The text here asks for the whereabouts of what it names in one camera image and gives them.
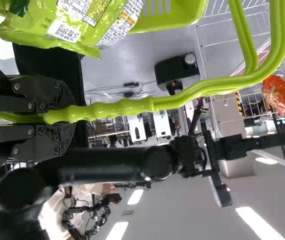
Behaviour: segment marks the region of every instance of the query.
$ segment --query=green snack bag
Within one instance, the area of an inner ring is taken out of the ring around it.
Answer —
[[[0,37],[38,48],[61,47],[100,58],[123,39],[144,0],[11,0]]]

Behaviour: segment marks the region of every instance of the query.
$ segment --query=wire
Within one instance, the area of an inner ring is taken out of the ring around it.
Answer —
[[[80,200],[79,198],[77,198],[77,202],[78,202],[78,201],[87,203],[87,205],[88,205],[88,207],[89,207],[89,202],[87,202],[86,200]]]
[[[140,83],[140,84],[142,84],[142,85],[146,85],[146,84],[151,84],[151,83],[154,83],[154,82],[157,82],[157,80],[149,81],[149,82],[143,82],[143,83],[138,82],[138,83]]]
[[[88,223],[89,223],[89,221],[92,219],[92,215],[89,213],[89,218],[88,218],[88,221],[87,221],[87,223],[86,223],[86,227],[84,228],[84,232],[86,232],[86,230],[87,230],[87,227],[88,227]]]
[[[73,195],[71,195],[71,197],[73,198],[74,203],[73,203],[73,204],[71,203],[70,206],[67,206],[66,203],[65,203],[65,200],[67,199],[66,196],[64,196],[64,198],[63,198],[63,204],[64,204],[65,207],[68,208],[68,209],[74,208],[74,207],[76,206],[76,202],[77,202],[76,198],[75,198]]]
[[[98,88],[95,88],[95,89],[91,89],[91,90],[87,90],[84,92],[85,95],[89,95],[89,94],[94,94],[94,95],[99,95],[99,96],[103,96],[103,97],[107,97],[109,95],[117,95],[118,97],[124,97],[124,94],[127,93],[127,92],[132,92],[133,95],[131,97],[128,97],[129,99],[134,99],[134,98],[142,98],[142,96],[144,95],[152,95],[152,96],[155,96],[153,93],[155,92],[154,91],[144,91],[143,90],[143,87],[147,84],[151,84],[151,83],[154,83],[156,82],[156,80],[154,81],[149,81],[149,82],[137,82],[139,84],[139,86],[136,86],[136,87],[131,87],[131,86],[111,86],[111,87],[98,87]],[[98,92],[95,92],[95,91],[108,91],[108,90],[113,90],[113,89],[122,89],[122,88],[129,88],[129,90],[124,90],[124,91],[120,91],[120,92],[111,92],[111,93],[105,93],[105,94],[102,94],[102,93],[98,93]]]

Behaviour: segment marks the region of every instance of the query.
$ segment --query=nutrition label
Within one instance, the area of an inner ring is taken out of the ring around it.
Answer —
[[[92,27],[97,25],[111,0],[58,0],[57,5],[71,18],[80,18]]]
[[[128,0],[117,20],[111,25],[106,34],[100,39],[96,47],[112,46],[123,39],[136,24],[144,0]]]

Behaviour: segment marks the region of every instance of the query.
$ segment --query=ceiling light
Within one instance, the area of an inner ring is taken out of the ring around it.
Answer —
[[[127,226],[127,221],[116,222],[108,234],[106,240],[121,240],[124,236]]]
[[[141,199],[143,192],[144,192],[143,189],[135,190],[132,193],[131,197],[129,198],[127,204],[128,205],[135,205],[135,204],[139,203],[139,200]]]
[[[255,160],[257,162],[261,162],[263,164],[268,164],[268,165],[274,165],[274,164],[278,163],[276,160],[273,160],[273,159],[270,159],[270,158],[265,158],[265,157],[256,157]]]
[[[261,240],[285,240],[272,226],[270,226],[251,207],[236,208],[238,215],[251,227]]]

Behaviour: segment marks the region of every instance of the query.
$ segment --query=green plastic handle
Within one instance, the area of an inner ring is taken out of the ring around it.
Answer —
[[[271,48],[266,61],[258,69],[256,69],[257,53],[254,50],[255,46],[244,10],[240,8],[239,0],[229,0],[229,4],[246,62],[246,74],[202,80],[173,96],[149,96],[139,100],[125,98],[114,103],[95,102],[90,106],[69,106],[61,110],[50,110],[43,114],[43,121],[48,124],[74,123],[79,120],[93,121],[107,117],[115,118],[119,115],[138,115],[142,112],[177,109],[195,98],[234,93],[244,87],[262,82],[277,70],[285,58],[285,0],[269,2]],[[40,115],[30,117],[39,119]],[[15,123],[25,123],[19,117],[15,120],[11,116],[11,119]]]

